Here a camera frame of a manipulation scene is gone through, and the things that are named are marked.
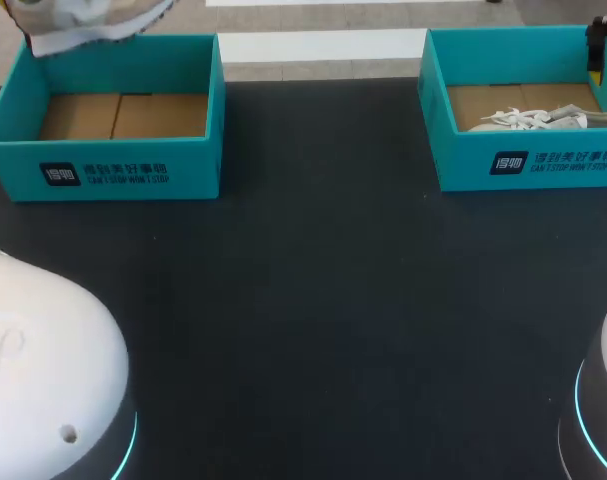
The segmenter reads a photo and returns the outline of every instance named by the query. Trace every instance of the open box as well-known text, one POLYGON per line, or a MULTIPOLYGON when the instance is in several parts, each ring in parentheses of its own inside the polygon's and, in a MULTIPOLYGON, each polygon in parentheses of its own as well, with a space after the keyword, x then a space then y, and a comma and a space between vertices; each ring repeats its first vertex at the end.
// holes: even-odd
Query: open box
POLYGON ((419 97, 443 191, 607 186, 607 128, 468 132, 510 107, 607 111, 586 27, 428 31, 419 97), (521 105, 510 103, 521 101, 521 105))
POLYGON ((216 198, 224 115, 215 35, 23 46, 0 93, 0 181, 19 202, 216 198))

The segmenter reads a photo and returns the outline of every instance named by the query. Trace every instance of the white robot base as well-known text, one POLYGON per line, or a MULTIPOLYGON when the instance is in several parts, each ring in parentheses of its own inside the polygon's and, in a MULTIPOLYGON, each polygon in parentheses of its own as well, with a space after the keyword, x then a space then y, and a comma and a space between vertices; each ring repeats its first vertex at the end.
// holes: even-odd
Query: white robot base
POLYGON ((0 252, 0 480, 136 478, 129 383, 105 306, 0 252))
POLYGON ((607 480, 607 316, 561 415, 558 444, 569 480, 607 480))

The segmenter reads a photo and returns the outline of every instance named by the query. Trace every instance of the dark tabletop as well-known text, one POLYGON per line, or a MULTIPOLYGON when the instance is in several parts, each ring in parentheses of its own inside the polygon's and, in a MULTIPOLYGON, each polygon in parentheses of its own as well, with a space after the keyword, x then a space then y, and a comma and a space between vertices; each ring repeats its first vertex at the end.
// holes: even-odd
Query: dark tabletop
POLYGON ((216 201, 0 187, 0 248, 123 329, 146 480, 564 478, 607 190, 441 194, 415 90, 229 85, 216 201))

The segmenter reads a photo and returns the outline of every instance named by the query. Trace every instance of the cardboard insert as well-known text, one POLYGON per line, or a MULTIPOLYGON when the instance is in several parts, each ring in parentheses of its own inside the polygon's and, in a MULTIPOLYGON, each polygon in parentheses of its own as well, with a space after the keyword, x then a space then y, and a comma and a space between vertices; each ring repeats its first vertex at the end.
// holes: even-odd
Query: cardboard insert
POLYGON ((204 137, 208 95, 54 95, 40 140, 204 137))
POLYGON ((481 118, 510 108, 551 111, 572 104, 590 112, 601 111, 587 83, 453 86, 447 91, 460 132, 487 123, 481 118))

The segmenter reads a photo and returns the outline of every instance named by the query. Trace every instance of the white shoelace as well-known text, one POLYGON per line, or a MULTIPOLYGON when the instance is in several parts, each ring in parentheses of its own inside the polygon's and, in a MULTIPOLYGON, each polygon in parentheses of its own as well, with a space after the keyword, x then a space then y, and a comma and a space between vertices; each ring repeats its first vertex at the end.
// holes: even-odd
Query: white shoelace
POLYGON ((520 112, 518 109, 512 108, 511 112, 498 111, 494 115, 484 117, 481 120, 492 120, 494 123, 505 125, 512 130, 537 130, 549 129, 550 126, 546 122, 552 120, 552 117, 545 110, 520 112))

